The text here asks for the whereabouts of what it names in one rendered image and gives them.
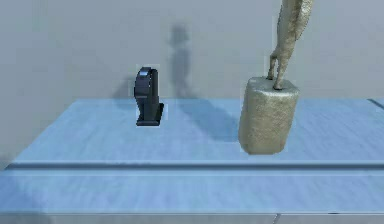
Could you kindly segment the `light blue table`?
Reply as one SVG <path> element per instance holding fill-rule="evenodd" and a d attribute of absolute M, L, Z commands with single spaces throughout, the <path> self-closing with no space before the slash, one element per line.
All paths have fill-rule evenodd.
<path fill-rule="evenodd" d="M 306 99 L 283 151 L 238 142 L 237 99 L 80 99 L 0 171 L 0 224 L 384 224 L 384 100 Z"/>

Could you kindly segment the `black alarm clock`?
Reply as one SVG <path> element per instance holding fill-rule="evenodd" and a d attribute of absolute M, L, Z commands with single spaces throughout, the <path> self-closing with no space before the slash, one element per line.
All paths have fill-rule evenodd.
<path fill-rule="evenodd" d="M 158 71 L 142 67 L 136 76 L 134 98 L 139 108 L 137 126 L 159 126 L 164 104 L 159 101 Z"/>

